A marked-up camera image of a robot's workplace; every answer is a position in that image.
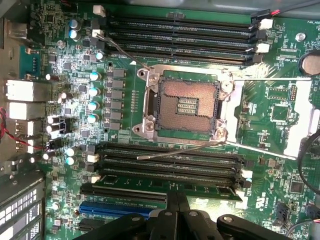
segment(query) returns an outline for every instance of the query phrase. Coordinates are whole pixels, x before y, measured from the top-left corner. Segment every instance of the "blue pcie slot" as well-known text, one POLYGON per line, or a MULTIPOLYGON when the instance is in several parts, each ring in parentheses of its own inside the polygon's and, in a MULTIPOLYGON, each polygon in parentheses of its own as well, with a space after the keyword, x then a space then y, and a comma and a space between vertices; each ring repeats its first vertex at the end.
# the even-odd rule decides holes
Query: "blue pcie slot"
POLYGON ((83 201, 79 206, 79 213, 122 217, 127 214, 141 214, 145 218, 149 217, 149 213, 154 210, 153 208, 134 207, 134 206, 121 206, 102 202, 83 201))

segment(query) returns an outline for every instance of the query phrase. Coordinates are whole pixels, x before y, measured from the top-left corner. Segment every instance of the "green circuit board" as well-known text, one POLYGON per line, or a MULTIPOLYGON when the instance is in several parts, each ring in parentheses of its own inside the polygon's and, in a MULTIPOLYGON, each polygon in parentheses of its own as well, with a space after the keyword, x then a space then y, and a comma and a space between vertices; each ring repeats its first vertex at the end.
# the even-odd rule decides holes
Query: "green circuit board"
MULTIPOLYGON (((82 40, 74 42, 69 38, 68 22, 76 19, 80 22, 90 21, 92 14, 92 4, 79 3, 76 12, 64 12, 61 5, 54 1, 41 1, 32 5, 32 12, 40 16, 40 24, 46 36, 45 48, 40 50, 40 68, 38 75, 44 80, 45 75, 59 75, 61 81, 55 84, 55 97, 63 91, 73 93, 73 100, 59 104, 50 102, 47 104, 46 114, 66 116, 75 119, 72 125, 73 132, 63 139, 64 147, 59 150, 57 157, 42 161, 40 167, 46 172, 47 177, 47 202, 46 202, 46 239, 71 240, 82 234, 78 230, 79 221, 84 215, 78 215, 77 209, 83 201, 80 196, 80 186, 88 181, 93 173, 86 171, 80 166, 80 162, 86 160, 85 151, 79 152, 77 162, 72 166, 65 163, 65 150, 74 145, 98 144, 101 141, 148 145, 157 147, 180 148, 178 144, 165 142, 148 142, 146 139, 136 135, 132 128, 142 122, 143 102, 146 83, 137 77, 137 70, 141 66, 133 63, 127 57, 111 55, 104 62, 96 62, 92 58, 84 56, 95 55, 97 50, 92 47, 83 46, 83 41, 90 39, 90 27, 83 27, 81 30, 82 40), (66 42, 66 47, 59 49, 57 41, 66 42), (56 56, 56 64, 51 63, 50 57, 56 56), (90 99, 87 92, 79 92, 79 86, 85 85, 87 89, 96 87, 103 89, 105 83, 102 81, 90 82, 89 74, 99 72, 103 75, 124 70, 125 75, 119 77, 124 81, 121 90, 123 94, 123 109, 121 118, 117 121, 119 129, 110 129, 108 119, 104 119, 104 114, 108 110, 102 108, 94 113, 101 121, 94 125, 87 123, 89 114, 86 106, 90 99), (88 131, 88 135, 83 135, 83 131, 88 131), (59 209, 53 210, 53 204, 59 203, 59 209), (53 230, 55 220, 61 220, 62 224, 58 230, 53 230)), ((193 10, 180 10, 170 8, 153 8, 142 6, 121 6, 104 5, 112 13, 165 17, 168 13, 183 13, 186 19, 233 22, 249 24, 250 17, 247 15, 212 13, 193 10)), ((293 78, 300 76, 298 61, 302 55, 310 50, 317 49, 320 40, 318 36, 319 23, 316 21, 303 19, 290 19, 277 17, 274 19, 273 28, 267 31, 268 43, 271 45, 270 51, 265 55, 264 65, 257 68, 247 68, 248 75, 259 77, 254 72, 269 71, 267 77, 293 78), (306 40, 297 42, 295 37, 298 33, 307 33, 306 40)), ((21 63, 25 67, 20 68, 20 75, 24 76, 29 70, 25 64, 30 61, 30 55, 21 54, 21 63)), ((155 58, 141 59, 148 66, 156 64, 166 64, 175 66, 214 68, 215 66, 196 61, 171 61, 155 58)), ((196 79, 200 82, 210 82, 214 76, 191 73, 168 73, 168 76, 181 79, 196 79)), ((314 78, 312 82, 296 81, 246 81, 243 87, 241 105, 235 109, 235 116, 239 119, 237 142, 265 149, 277 154, 283 154, 287 147, 289 129, 296 125, 300 119, 295 111, 297 85, 299 88, 306 88, 310 91, 307 95, 310 103, 316 108, 320 108, 319 79, 314 78)), ((101 97, 95 97, 93 101, 101 106, 108 102, 101 97)), ((163 137, 176 137, 192 140, 207 140, 208 136, 199 133, 159 131, 163 137)), ((297 171, 297 163, 294 160, 282 159, 272 155, 255 152, 253 150, 223 146, 213 148, 208 151, 218 153, 239 154, 249 163, 245 170, 252 171, 252 186, 244 191, 238 191, 229 199, 221 197, 221 194, 214 187, 195 186, 192 190, 187 190, 190 208, 205 210, 210 217, 215 220, 223 214, 234 214, 271 229, 275 232, 285 234, 286 228, 274 225, 275 210, 278 202, 286 203, 290 208, 288 225, 306 219, 306 204, 314 203, 316 196, 308 190, 302 183, 297 171)), ((315 156, 309 155, 306 160, 304 171, 308 180, 319 184, 316 169, 319 162, 315 156)), ((126 187, 132 190, 147 192, 159 191, 165 193, 167 190, 181 190, 183 185, 174 181, 164 181, 160 190, 152 186, 152 180, 146 178, 134 178, 122 176, 116 184, 117 187, 126 187)), ((143 206, 152 208, 165 208, 161 203, 142 203, 125 199, 109 199, 109 203, 143 206)), ((112 220, 112 217, 104 217, 105 220, 112 220)), ((308 239, 310 236, 309 226, 305 225, 295 231, 295 239, 308 239)))

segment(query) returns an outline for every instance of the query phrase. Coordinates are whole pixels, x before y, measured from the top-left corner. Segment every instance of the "motherboard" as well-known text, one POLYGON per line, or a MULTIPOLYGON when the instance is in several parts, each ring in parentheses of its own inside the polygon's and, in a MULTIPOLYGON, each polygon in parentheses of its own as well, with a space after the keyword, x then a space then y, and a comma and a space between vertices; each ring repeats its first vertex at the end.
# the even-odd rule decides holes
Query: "motherboard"
MULTIPOLYGON (((28 136, 15 151, 45 173, 45 239, 147 218, 168 191, 280 234, 320 217, 295 160, 319 128, 318 21, 67 0, 30 12, 6 108, 28 136)), ((318 161, 302 167, 314 186, 318 161)))

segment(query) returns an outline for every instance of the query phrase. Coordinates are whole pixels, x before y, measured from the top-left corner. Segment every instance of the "red wire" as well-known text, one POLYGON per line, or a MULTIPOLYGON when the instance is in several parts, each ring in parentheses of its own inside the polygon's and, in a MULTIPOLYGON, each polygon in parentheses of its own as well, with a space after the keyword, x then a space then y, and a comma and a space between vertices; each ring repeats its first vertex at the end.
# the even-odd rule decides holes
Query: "red wire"
POLYGON ((16 142, 29 146, 29 147, 33 147, 34 149, 43 149, 40 146, 32 146, 31 144, 27 143, 26 141, 23 141, 21 139, 19 139, 18 137, 13 136, 9 130, 5 127, 5 121, 6 121, 6 116, 4 116, 4 114, 6 113, 6 110, 3 107, 0 107, 0 118, 1 118, 1 127, 0 127, 0 139, 7 134, 9 138, 11 138, 12 140, 15 140, 16 142))
POLYGON ((280 10, 279 10, 279 9, 274 10, 274 11, 271 12, 271 16, 277 15, 277 14, 279 14, 279 13, 280 13, 280 10))

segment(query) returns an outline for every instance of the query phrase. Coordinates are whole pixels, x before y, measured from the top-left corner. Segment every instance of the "cpu socket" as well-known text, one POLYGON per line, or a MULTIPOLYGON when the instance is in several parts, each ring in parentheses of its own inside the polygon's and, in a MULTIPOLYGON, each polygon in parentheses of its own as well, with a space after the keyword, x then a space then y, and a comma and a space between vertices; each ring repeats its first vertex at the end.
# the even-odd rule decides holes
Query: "cpu socket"
POLYGON ((160 143, 203 145, 225 141, 231 131, 235 140, 238 120, 234 111, 241 102, 243 83, 231 98, 237 88, 230 72, 159 64, 139 69, 137 76, 146 81, 146 87, 142 123, 132 128, 136 135, 160 143), (198 74, 208 80, 172 77, 167 71, 198 74))

